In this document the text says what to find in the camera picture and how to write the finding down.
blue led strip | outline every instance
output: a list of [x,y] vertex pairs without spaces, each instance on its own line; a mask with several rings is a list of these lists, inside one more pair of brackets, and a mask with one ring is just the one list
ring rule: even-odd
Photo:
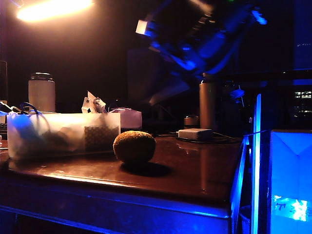
[[244,167],[246,160],[246,152],[248,145],[248,137],[244,137],[242,145],[241,145],[241,158],[240,163],[235,171],[234,181],[231,190],[231,217],[232,217],[232,233],[237,233],[237,221],[238,221],[238,212],[240,205],[240,198],[242,192],[243,185],[243,177],[244,177]]
[[[261,131],[261,94],[258,94],[253,117],[253,132]],[[259,210],[259,174],[260,174],[260,134],[253,136],[253,159],[252,159],[252,220],[251,234],[258,233],[258,210]]]

dark background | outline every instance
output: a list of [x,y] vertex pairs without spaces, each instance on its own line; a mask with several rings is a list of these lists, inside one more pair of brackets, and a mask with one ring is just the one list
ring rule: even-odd
[[[27,81],[32,72],[54,76],[60,112],[80,112],[87,90],[104,101],[127,100],[127,52],[147,46],[135,33],[137,21],[155,10],[159,2],[162,1],[99,0],[72,16],[26,23],[16,18],[17,7],[6,1],[1,58],[8,62],[9,104],[28,100]],[[312,67],[311,27],[308,28],[311,3],[264,0],[260,7],[268,24],[255,24],[250,29],[226,72]]]

wooden table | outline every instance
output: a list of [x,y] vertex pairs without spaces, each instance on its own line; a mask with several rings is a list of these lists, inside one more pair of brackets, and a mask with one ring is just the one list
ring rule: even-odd
[[0,151],[0,209],[102,233],[233,233],[244,154],[239,143],[157,137],[153,159],[114,154],[36,161]]

blue light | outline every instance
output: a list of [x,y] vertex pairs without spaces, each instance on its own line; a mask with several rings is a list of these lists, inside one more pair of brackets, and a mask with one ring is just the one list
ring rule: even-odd
[[247,141],[248,137],[244,137],[242,146],[241,146],[241,158],[238,167],[236,168],[234,180],[231,189],[230,202],[231,202],[231,217],[232,217],[232,233],[236,233],[237,222],[238,222],[238,212],[240,205],[240,198],[243,185],[243,176],[244,176],[244,166],[247,153]]
[[41,142],[29,115],[18,115],[17,113],[11,113],[7,115],[8,122],[8,137],[10,138],[11,131],[17,131],[18,135],[22,139],[26,139],[32,142]]
[[268,23],[267,20],[263,18],[262,14],[259,13],[258,11],[252,11],[252,14],[260,24],[265,25]]
[[[261,94],[258,94],[254,112],[253,132],[261,131]],[[260,176],[260,133],[253,136],[252,160],[252,221],[251,233],[258,233],[259,176]]]
[[4,112],[4,111],[0,111],[0,116],[6,116],[8,113]]
[[274,201],[276,201],[276,200],[278,200],[280,198],[282,198],[282,196],[274,195]]
[[177,64],[179,64],[181,67],[183,67],[187,71],[191,71],[194,68],[196,68],[196,64],[193,61],[190,61],[190,60],[184,61],[174,55],[171,55],[171,58],[174,59]]
[[188,50],[190,50],[190,49],[191,49],[191,47],[188,46],[188,45],[185,45],[185,46],[182,47],[182,50],[185,50],[185,51],[188,51]]
[[146,35],[146,36],[148,36],[148,37],[150,37],[150,38],[153,38],[153,37],[156,36],[155,32],[150,31],[150,30],[146,30],[145,33],[144,33],[144,35]]
[[307,201],[300,200],[300,202],[296,199],[296,202],[292,204],[294,207],[293,219],[307,221]]
[[157,42],[157,41],[153,41],[151,43],[151,46],[154,47],[154,48],[159,48],[160,47],[160,44]]
[[293,85],[312,85],[312,79],[295,79]]

